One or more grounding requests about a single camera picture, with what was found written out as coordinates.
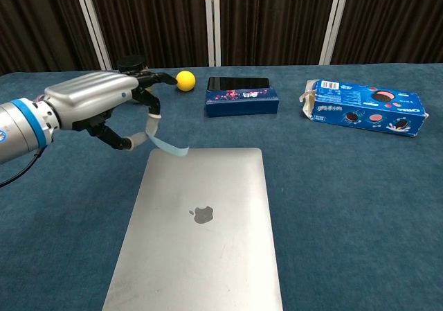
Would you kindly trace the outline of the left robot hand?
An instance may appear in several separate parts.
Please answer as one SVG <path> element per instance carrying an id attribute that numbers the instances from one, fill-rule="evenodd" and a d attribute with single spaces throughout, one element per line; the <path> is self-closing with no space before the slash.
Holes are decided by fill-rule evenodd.
<path id="1" fill-rule="evenodd" d="M 156 134 L 161 119 L 160 100 L 147 89 L 157 83 L 176 85 L 167 73 L 100 71 L 51 85 L 42 101 L 51 106 L 60 129 L 86 130 L 117 150 L 133 150 Z M 112 111 L 130 100 L 148 108 L 145 130 L 121 137 L 106 125 Z"/>

